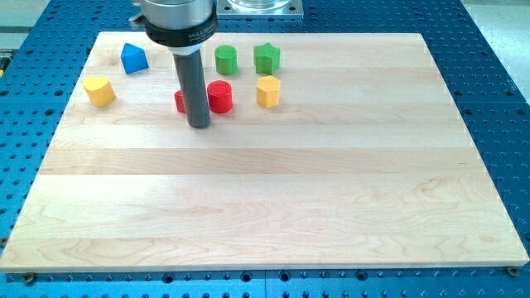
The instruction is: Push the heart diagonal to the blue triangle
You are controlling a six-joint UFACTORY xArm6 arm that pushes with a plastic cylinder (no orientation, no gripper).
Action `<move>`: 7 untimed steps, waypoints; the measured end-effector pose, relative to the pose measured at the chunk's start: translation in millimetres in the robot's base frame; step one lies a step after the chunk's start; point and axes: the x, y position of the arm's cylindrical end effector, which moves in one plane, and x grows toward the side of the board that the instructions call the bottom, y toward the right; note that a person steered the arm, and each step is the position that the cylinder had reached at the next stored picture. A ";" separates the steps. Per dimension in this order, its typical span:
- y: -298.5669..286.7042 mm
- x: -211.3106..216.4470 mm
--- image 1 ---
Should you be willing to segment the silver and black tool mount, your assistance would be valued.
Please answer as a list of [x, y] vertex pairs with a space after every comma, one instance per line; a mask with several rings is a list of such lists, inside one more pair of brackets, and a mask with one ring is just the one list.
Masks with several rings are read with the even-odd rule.
[[213, 0], [139, 0], [140, 12], [129, 21], [143, 26], [147, 37], [175, 55], [191, 55], [215, 34]]

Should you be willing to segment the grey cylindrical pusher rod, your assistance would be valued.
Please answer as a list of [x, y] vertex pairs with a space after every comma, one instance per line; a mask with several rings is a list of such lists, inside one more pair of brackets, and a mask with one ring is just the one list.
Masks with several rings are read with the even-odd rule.
[[210, 125], [210, 107], [200, 50], [189, 55], [174, 54], [173, 59], [187, 122], [193, 128], [207, 128]]

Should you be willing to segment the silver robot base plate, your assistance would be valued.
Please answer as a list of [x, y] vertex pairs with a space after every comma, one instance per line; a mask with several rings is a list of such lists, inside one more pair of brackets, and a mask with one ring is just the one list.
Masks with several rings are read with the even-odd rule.
[[217, 0], [219, 19], [302, 19], [302, 0]]

